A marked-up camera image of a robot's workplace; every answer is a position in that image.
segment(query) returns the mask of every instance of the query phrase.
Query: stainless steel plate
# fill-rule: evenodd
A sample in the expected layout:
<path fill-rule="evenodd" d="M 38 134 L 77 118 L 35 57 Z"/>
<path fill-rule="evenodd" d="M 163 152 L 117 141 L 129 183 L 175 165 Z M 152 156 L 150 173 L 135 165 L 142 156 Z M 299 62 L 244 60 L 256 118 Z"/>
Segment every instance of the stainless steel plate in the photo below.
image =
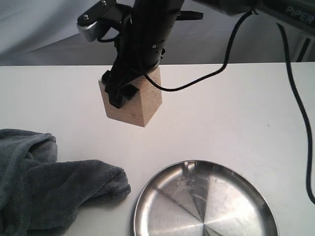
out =
<path fill-rule="evenodd" d="M 136 236 L 278 236 L 260 193 L 232 170 L 185 161 L 156 174 L 134 213 Z"/>

